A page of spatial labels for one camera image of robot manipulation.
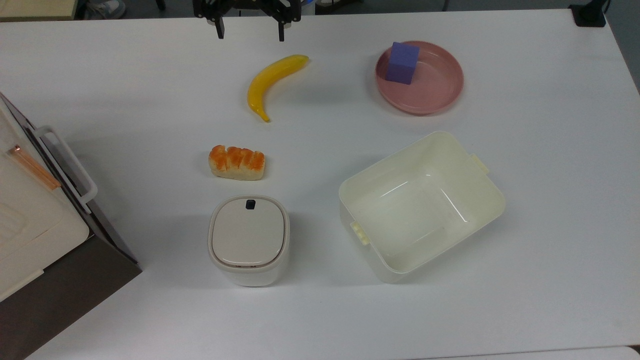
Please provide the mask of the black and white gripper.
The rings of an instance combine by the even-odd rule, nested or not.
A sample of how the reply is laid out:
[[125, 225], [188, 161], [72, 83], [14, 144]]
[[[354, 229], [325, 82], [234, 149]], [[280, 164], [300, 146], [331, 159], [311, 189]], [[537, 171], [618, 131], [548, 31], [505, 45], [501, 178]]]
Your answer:
[[224, 39], [224, 16], [231, 10], [260, 10], [278, 22], [278, 39], [285, 41], [285, 25], [302, 18], [300, 0], [194, 0], [194, 16], [215, 23], [218, 39]]

